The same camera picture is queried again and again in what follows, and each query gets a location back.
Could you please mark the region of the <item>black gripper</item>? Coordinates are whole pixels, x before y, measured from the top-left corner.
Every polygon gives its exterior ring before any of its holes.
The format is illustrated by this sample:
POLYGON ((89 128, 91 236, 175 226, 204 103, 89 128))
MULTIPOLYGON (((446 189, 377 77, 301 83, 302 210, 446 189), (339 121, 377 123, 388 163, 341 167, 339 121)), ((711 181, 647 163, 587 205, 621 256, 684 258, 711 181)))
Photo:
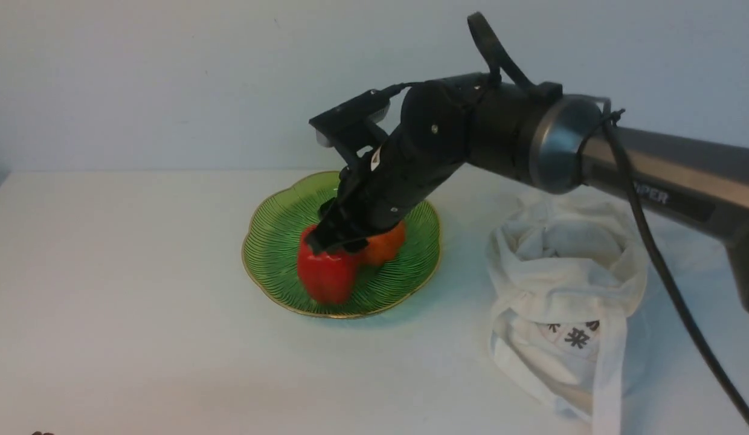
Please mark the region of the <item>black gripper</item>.
POLYGON ((396 226, 468 157, 472 82, 435 79, 382 89, 390 108, 378 126, 388 133, 339 172, 336 198, 304 231, 313 254, 359 254, 369 237, 396 226))

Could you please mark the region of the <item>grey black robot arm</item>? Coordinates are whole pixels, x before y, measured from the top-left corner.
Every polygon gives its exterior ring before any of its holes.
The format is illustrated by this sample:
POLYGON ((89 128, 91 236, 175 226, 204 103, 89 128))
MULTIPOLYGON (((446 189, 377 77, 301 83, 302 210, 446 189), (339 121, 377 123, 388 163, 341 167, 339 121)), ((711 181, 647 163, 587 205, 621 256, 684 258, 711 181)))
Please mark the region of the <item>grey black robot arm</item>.
POLYGON ((564 195, 580 185, 719 240, 749 313, 749 149, 618 127, 609 101, 482 72, 369 90, 310 119, 344 159, 314 253, 363 250, 460 166, 564 195))

